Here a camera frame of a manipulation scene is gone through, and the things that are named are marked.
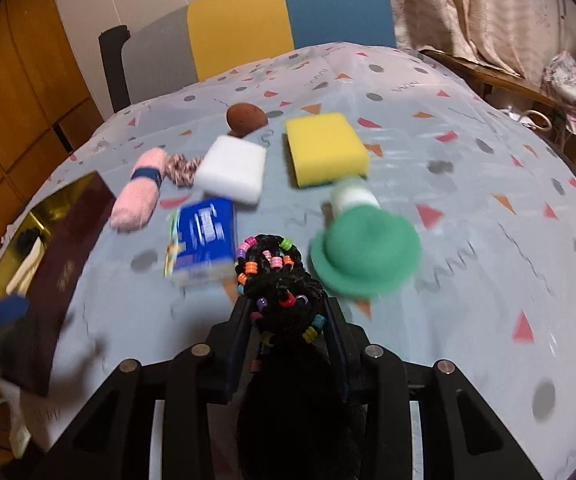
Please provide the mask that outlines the pink satin scrunchie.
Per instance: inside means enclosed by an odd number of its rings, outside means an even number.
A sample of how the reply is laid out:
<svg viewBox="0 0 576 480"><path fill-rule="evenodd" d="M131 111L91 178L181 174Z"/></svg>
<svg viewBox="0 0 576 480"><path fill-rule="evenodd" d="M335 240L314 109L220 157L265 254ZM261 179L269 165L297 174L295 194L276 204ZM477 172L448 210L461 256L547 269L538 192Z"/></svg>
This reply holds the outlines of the pink satin scrunchie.
<svg viewBox="0 0 576 480"><path fill-rule="evenodd" d="M202 156L187 158L183 154L169 155L165 166L165 176L177 188L191 188L202 161Z"/></svg>

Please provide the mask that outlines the wooden cabinet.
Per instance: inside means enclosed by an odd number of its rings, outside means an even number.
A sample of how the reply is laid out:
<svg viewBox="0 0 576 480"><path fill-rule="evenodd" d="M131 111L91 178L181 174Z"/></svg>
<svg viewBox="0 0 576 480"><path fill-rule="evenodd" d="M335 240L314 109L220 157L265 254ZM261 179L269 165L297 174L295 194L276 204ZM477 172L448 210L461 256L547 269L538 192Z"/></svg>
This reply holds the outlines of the wooden cabinet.
<svg viewBox="0 0 576 480"><path fill-rule="evenodd" d="M0 239L102 124L55 0L0 2Z"/></svg>

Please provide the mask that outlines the grey yellow blue chair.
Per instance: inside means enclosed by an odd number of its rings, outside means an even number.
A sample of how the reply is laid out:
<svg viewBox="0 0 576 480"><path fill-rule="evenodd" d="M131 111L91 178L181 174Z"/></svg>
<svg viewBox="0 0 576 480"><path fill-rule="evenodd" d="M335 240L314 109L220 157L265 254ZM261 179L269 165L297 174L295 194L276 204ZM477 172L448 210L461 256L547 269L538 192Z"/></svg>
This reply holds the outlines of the grey yellow blue chair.
<svg viewBox="0 0 576 480"><path fill-rule="evenodd" d="M164 96L240 65L350 42L395 47L390 0L197 0L133 32L98 37L113 110Z"/></svg>

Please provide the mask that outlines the wooden side table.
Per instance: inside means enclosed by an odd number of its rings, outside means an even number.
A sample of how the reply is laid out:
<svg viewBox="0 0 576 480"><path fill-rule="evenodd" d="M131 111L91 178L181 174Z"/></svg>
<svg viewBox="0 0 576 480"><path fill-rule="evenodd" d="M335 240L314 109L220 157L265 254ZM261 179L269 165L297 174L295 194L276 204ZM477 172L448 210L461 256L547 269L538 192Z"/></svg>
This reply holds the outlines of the wooden side table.
<svg viewBox="0 0 576 480"><path fill-rule="evenodd" d="M561 105L527 79L437 50L425 49L421 53L461 77L480 98L497 110L524 114L540 128L545 128L546 122L539 115L547 117L553 124L564 118Z"/></svg>

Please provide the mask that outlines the brown felt hat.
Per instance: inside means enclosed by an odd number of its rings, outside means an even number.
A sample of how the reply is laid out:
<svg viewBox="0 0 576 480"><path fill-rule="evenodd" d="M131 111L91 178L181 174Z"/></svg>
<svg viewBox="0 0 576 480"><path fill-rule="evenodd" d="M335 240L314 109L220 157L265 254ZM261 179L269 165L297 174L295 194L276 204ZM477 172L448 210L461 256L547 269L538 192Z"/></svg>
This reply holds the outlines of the brown felt hat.
<svg viewBox="0 0 576 480"><path fill-rule="evenodd" d="M268 124L266 114L260 107L251 103L236 103L228 107L226 122L230 136L242 139Z"/></svg>

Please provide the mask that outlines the gold lined maroon box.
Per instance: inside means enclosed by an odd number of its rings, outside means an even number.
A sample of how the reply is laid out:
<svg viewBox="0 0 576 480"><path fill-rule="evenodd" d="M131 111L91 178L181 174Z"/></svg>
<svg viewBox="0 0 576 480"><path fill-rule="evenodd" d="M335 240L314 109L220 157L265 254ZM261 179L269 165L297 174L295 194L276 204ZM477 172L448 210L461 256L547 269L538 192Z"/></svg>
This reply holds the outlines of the gold lined maroon box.
<svg viewBox="0 0 576 480"><path fill-rule="evenodd" d="M18 240L34 228L45 252L26 292L26 315L3 333L0 376L47 396L62 324L85 263L110 217L116 196L98 172L59 188L30 209L0 259L0 297L22 255Z"/></svg>

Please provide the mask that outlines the blue tissue pack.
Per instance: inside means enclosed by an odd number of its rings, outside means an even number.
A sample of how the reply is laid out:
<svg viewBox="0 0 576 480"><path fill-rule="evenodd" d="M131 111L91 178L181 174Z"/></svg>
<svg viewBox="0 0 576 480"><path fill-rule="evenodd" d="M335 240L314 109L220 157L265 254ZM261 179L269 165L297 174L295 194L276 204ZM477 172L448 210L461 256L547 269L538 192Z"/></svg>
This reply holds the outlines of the blue tissue pack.
<svg viewBox="0 0 576 480"><path fill-rule="evenodd" d="M224 197L179 207L167 243L163 275L181 287L221 281L236 261L235 205Z"/></svg>

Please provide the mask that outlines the beige patterned curtain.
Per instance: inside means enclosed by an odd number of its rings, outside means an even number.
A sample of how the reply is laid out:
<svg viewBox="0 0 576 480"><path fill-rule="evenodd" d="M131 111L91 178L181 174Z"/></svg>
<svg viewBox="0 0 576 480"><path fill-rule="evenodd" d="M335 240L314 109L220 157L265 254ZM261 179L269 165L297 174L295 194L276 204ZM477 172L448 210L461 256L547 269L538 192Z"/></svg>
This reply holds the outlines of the beige patterned curtain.
<svg viewBox="0 0 576 480"><path fill-rule="evenodd" d="M538 84L559 53L576 55L573 0L390 0L405 48L442 51Z"/></svg>

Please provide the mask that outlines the yellow sponge block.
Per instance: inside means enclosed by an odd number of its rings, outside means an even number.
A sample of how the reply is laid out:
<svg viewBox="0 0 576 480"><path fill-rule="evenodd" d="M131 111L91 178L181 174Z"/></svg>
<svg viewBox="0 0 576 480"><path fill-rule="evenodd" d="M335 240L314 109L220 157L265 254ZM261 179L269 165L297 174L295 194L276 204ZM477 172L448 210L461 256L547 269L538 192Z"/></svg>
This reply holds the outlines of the yellow sponge block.
<svg viewBox="0 0 576 480"><path fill-rule="evenodd" d="M342 114L288 119L286 130L299 188L368 176L367 148Z"/></svg>

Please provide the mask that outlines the white foam sponge block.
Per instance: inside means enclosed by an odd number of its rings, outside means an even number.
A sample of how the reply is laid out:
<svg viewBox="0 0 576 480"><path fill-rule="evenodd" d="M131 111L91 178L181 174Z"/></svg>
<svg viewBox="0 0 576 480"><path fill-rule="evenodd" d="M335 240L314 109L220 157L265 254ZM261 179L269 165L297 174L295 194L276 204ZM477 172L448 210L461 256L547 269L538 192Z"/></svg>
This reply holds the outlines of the white foam sponge block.
<svg viewBox="0 0 576 480"><path fill-rule="evenodd" d="M219 136L198 166L195 185L207 194L255 205L263 191L265 160L263 146Z"/></svg>

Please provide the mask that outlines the patterned light blue tablecloth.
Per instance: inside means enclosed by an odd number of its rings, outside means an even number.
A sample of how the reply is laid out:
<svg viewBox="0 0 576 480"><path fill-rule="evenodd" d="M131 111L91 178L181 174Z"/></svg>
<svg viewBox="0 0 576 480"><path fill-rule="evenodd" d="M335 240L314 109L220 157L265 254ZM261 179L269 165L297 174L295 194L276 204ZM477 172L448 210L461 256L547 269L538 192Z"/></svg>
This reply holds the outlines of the patterned light blue tablecloth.
<svg viewBox="0 0 576 480"><path fill-rule="evenodd" d="M422 259L401 289L345 299L346 318L406 361L455 362L546 479L576 468L576 177L540 140L427 58L355 44L267 58L113 115L40 188L90 171L113 192L149 148L196 156L226 133L230 105L268 116L259 203L237 233L301 250L330 191L294 184L287 120L338 112L370 157L368 188L417 230Z"/></svg>

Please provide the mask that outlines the black beaded hair wig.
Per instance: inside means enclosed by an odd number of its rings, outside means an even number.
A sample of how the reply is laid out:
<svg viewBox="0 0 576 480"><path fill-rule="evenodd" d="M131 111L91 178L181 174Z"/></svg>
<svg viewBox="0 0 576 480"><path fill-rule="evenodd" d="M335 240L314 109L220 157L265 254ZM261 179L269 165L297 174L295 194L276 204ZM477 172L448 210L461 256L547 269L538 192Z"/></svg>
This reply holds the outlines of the black beaded hair wig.
<svg viewBox="0 0 576 480"><path fill-rule="evenodd" d="M250 320L260 338L256 359L280 351L327 353L329 296L292 240L277 234L241 240L235 273L237 292L251 302Z"/></svg>

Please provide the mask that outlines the pink towel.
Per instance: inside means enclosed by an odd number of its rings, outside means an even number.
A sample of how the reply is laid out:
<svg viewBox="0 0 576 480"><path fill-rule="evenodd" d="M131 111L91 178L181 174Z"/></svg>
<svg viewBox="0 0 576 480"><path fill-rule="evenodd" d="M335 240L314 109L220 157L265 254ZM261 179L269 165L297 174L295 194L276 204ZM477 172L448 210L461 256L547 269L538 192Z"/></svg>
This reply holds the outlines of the pink towel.
<svg viewBox="0 0 576 480"><path fill-rule="evenodd" d="M163 148L151 148L139 156L130 180L122 188L110 214L110 226L118 232L143 229L160 196L169 155Z"/></svg>

